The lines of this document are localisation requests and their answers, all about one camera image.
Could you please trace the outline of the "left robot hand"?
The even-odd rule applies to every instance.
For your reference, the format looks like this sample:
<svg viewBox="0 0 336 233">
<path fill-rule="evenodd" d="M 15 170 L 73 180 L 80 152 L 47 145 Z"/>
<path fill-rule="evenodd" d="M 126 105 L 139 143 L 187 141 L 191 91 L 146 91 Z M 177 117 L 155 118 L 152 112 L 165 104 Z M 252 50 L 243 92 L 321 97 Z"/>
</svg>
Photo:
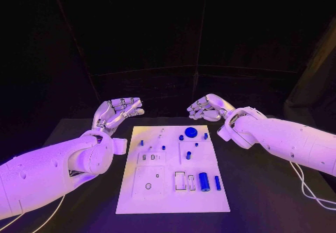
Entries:
<svg viewBox="0 0 336 233">
<path fill-rule="evenodd" d="M 139 98 L 135 97 L 103 101 L 93 115 L 92 130 L 112 135 L 126 118 L 144 114 L 141 106 L 142 102 Z"/>
</svg>

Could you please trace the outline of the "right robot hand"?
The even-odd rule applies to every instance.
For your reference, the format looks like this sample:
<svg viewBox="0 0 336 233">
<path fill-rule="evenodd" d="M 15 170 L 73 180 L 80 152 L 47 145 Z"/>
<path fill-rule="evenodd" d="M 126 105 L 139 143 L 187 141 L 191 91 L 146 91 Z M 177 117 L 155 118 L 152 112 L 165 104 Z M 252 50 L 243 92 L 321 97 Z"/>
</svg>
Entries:
<svg viewBox="0 0 336 233">
<path fill-rule="evenodd" d="M 204 119 L 207 121 L 219 121 L 226 119 L 234 107 L 214 94 L 203 96 L 188 107 L 188 118 Z"/>
</svg>

